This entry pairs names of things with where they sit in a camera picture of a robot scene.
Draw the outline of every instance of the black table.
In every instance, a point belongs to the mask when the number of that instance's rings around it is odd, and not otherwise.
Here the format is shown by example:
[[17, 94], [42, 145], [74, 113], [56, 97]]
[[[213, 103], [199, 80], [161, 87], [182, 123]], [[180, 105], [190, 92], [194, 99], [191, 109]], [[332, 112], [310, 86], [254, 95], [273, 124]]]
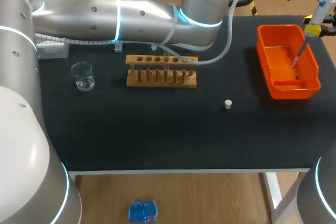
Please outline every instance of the black table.
[[[218, 64], [197, 69], [197, 89], [128, 88], [126, 54], [161, 54], [146, 45], [71, 46], [69, 57], [41, 60], [45, 123], [70, 171], [301, 169], [336, 136], [336, 70], [321, 39], [310, 46], [321, 90], [309, 100], [276, 101], [257, 56], [257, 27], [301, 24], [302, 17], [236, 17], [233, 44]], [[223, 25], [206, 60], [226, 44]], [[90, 62], [96, 87], [77, 91], [70, 68]], [[233, 101], [229, 111], [224, 101]]]

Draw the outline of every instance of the wooden floor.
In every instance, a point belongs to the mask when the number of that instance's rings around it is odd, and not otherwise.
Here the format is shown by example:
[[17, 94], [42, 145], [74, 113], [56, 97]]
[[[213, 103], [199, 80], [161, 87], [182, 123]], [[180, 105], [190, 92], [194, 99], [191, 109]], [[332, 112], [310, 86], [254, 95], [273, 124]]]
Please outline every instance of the wooden floor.
[[159, 224], [268, 224], [259, 174], [85, 176], [82, 224], [128, 223], [131, 200], [156, 199]]
[[[162, 0], [180, 5], [181, 0]], [[317, 0], [256, 0], [259, 15], [310, 15]], [[237, 16], [250, 16], [248, 6]], [[336, 63], [336, 38], [323, 39]], [[277, 174], [284, 195], [295, 173]], [[184, 174], [83, 176], [78, 181], [83, 224], [128, 223], [133, 199], [156, 199], [158, 223], [267, 224], [269, 208], [259, 174]], [[297, 224], [293, 216], [287, 224]]]

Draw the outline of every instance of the wooden peg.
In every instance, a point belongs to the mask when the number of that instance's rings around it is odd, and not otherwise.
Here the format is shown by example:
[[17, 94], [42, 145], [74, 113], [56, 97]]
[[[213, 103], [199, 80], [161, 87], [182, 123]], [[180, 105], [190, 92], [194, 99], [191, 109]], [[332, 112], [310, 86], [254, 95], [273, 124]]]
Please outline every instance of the wooden peg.
[[159, 70], [158, 69], [155, 70], [155, 81], [159, 82]]
[[164, 82], [167, 82], [167, 70], [166, 69], [164, 70], [163, 76], [164, 76]]
[[184, 83], [185, 81], [185, 69], [183, 69], [182, 71], [182, 83]]
[[130, 64], [131, 67], [131, 74], [134, 75], [134, 64]]
[[146, 69], [146, 77], [147, 77], [147, 82], [149, 82], [149, 68]]
[[173, 70], [173, 83], [176, 83], [176, 70]]
[[141, 68], [138, 69], [138, 82], [141, 82]]

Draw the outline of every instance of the orange basket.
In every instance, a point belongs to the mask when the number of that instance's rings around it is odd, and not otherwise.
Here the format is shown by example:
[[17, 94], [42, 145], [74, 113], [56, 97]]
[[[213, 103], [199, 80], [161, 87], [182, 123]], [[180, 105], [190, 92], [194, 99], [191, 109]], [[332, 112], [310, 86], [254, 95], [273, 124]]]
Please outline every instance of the orange basket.
[[308, 99], [320, 90], [319, 66], [307, 45], [294, 68], [305, 35], [297, 25], [258, 27], [258, 54], [270, 95], [274, 99]]

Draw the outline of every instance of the small white cylinder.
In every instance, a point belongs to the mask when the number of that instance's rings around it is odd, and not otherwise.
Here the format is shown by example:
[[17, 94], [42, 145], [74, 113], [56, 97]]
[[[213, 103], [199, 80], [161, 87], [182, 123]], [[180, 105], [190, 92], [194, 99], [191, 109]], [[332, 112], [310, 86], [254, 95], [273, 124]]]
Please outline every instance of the small white cylinder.
[[231, 100], [226, 100], [225, 101], [225, 108], [227, 110], [229, 110], [231, 108], [231, 105], [232, 105], [232, 101]]

